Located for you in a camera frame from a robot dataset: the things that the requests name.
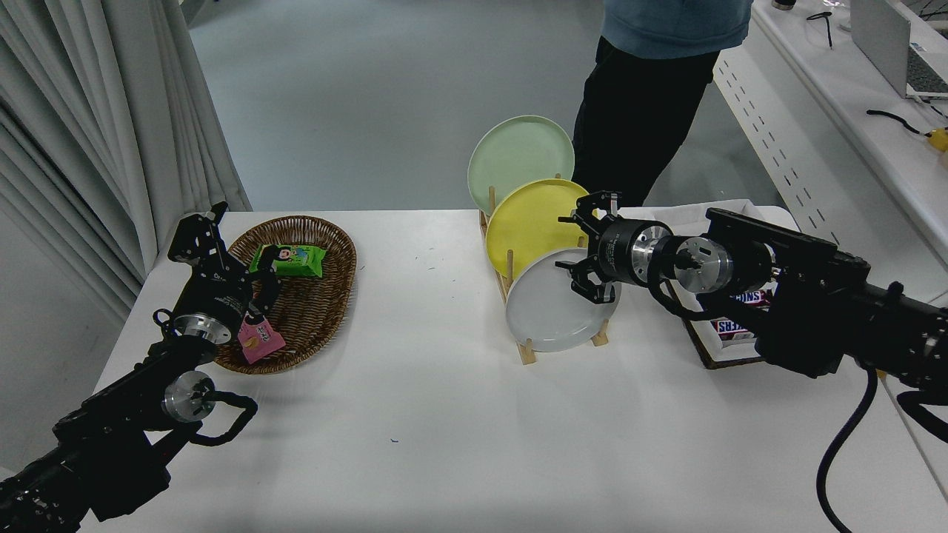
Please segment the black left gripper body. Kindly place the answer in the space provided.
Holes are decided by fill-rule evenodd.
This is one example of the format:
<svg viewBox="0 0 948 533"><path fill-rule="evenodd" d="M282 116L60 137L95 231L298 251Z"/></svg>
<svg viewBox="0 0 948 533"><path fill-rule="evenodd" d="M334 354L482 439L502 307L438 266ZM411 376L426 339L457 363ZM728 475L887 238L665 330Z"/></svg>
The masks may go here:
<svg viewBox="0 0 948 533"><path fill-rule="evenodd" d="M208 332L237 332L252 296L250 274L228 271L193 271L175 306L175 330L203 329Z"/></svg>

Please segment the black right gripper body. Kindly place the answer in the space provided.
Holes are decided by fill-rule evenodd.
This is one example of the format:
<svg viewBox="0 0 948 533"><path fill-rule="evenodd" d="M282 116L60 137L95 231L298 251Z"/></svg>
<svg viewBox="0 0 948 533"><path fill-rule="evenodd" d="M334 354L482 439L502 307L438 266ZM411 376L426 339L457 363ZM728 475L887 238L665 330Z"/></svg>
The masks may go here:
<svg viewBox="0 0 948 533"><path fill-rule="evenodd" d="M632 252L642 232L641 220L615 220L604 229L596 247L597 276L602 282L621 282L643 286L634 272Z"/></svg>

